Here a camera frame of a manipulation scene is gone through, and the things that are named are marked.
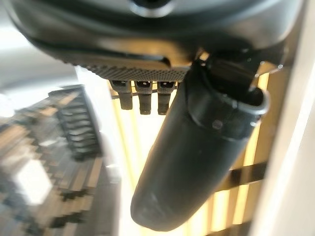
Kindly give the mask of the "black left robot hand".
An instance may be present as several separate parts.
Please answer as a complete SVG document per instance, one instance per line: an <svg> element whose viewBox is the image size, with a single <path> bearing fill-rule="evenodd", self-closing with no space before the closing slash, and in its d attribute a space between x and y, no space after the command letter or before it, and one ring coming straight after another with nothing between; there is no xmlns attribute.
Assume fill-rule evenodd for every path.
<svg viewBox="0 0 315 236"><path fill-rule="evenodd" d="M121 107L165 115L132 197L133 221L167 232L208 199L268 112L253 85L278 70L301 0L6 0L35 47L111 82Z"/></svg>

